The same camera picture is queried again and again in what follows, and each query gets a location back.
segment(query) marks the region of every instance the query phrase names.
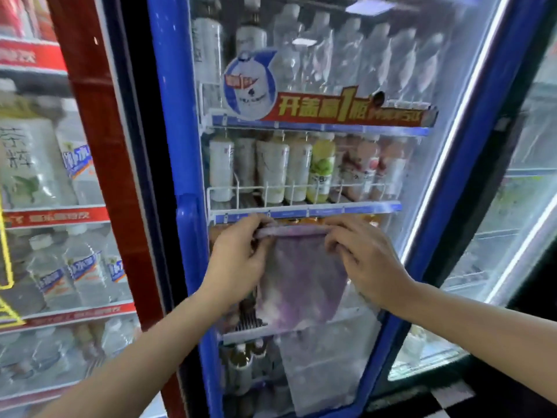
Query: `beverage cooler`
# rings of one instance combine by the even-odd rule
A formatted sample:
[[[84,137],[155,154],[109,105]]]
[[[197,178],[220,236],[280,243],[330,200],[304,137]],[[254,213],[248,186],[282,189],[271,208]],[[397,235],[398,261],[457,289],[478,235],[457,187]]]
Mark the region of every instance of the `beverage cooler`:
[[[451,215],[548,8],[547,0],[148,0],[148,7],[190,294],[219,232],[254,212],[282,224],[359,214],[386,232],[422,280],[445,229],[459,220]],[[533,126],[549,120],[537,114]],[[518,122],[497,121],[499,139],[510,141]],[[545,205],[552,202],[544,183],[551,176],[522,176],[541,167],[528,162],[532,143],[519,148],[498,204],[445,287],[477,288],[482,299],[503,303],[518,284],[515,254],[530,249],[536,220],[547,213],[529,224],[533,209],[511,207],[535,202],[523,195],[534,184]],[[513,245],[482,256],[482,243],[507,236]],[[509,259],[496,264],[503,254]],[[300,322],[294,331],[258,315],[257,300],[254,293],[234,307],[199,344],[209,414],[360,415],[389,353],[400,349],[401,320],[367,304],[351,283],[329,321]],[[392,371],[399,379],[419,367],[415,357],[433,340],[420,329],[409,338],[424,347],[410,359],[401,350]]]
[[[93,0],[0,0],[0,140],[0,416],[31,417],[163,316]]]
[[[542,21],[499,113],[492,138],[500,138],[500,126],[512,119],[507,142],[492,144],[491,152],[484,155],[489,165],[475,170],[455,209],[456,219],[466,222],[468,217],[468,223],[447,227],[442,240],[452,247],[441,250],[439,256],[444,258],[434,257],[426,272],[448,293],[508,306],[528,279],[535,278],[540,259],[557,236],[557,155],[552,133],[557,106],[556,21],[553,8]],[[484,185],[472,184],[478,181]],[[471,205],[471,199],[477,203]],[[432,383],[443,373],[436,371],[456,371],[464,362],[460,360],[469,355],[419,326],[407,327],[402,346],[393,348],[383,367],[373,393],[376,400],[409,385]]]

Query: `right hand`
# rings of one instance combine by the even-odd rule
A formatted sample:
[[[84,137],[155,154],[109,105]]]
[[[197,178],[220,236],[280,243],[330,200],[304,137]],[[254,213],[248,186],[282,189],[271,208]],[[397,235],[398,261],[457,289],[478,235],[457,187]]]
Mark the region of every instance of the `right hand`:
[[[358,291],[380,308],[397,314],[412,299],[417,285],[385,233],[350,214],[328,217],[324,224],[335,226],[325,238],[327,250],[341,256]]]

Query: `blue refrigerator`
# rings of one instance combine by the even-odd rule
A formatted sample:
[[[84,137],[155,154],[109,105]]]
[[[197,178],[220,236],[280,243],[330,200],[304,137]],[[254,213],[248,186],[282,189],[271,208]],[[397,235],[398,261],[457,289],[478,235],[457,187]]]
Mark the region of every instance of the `blue refrigerator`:
[[[512,133],[498,114],[549,3],[147,1],[189,294],[219,231],[253,212],[360,214],[423,280],[492,129]],[[199,344],[209,414],[359,416],[403,322],[350,282],[315,328],[280,333],[253,302]]]

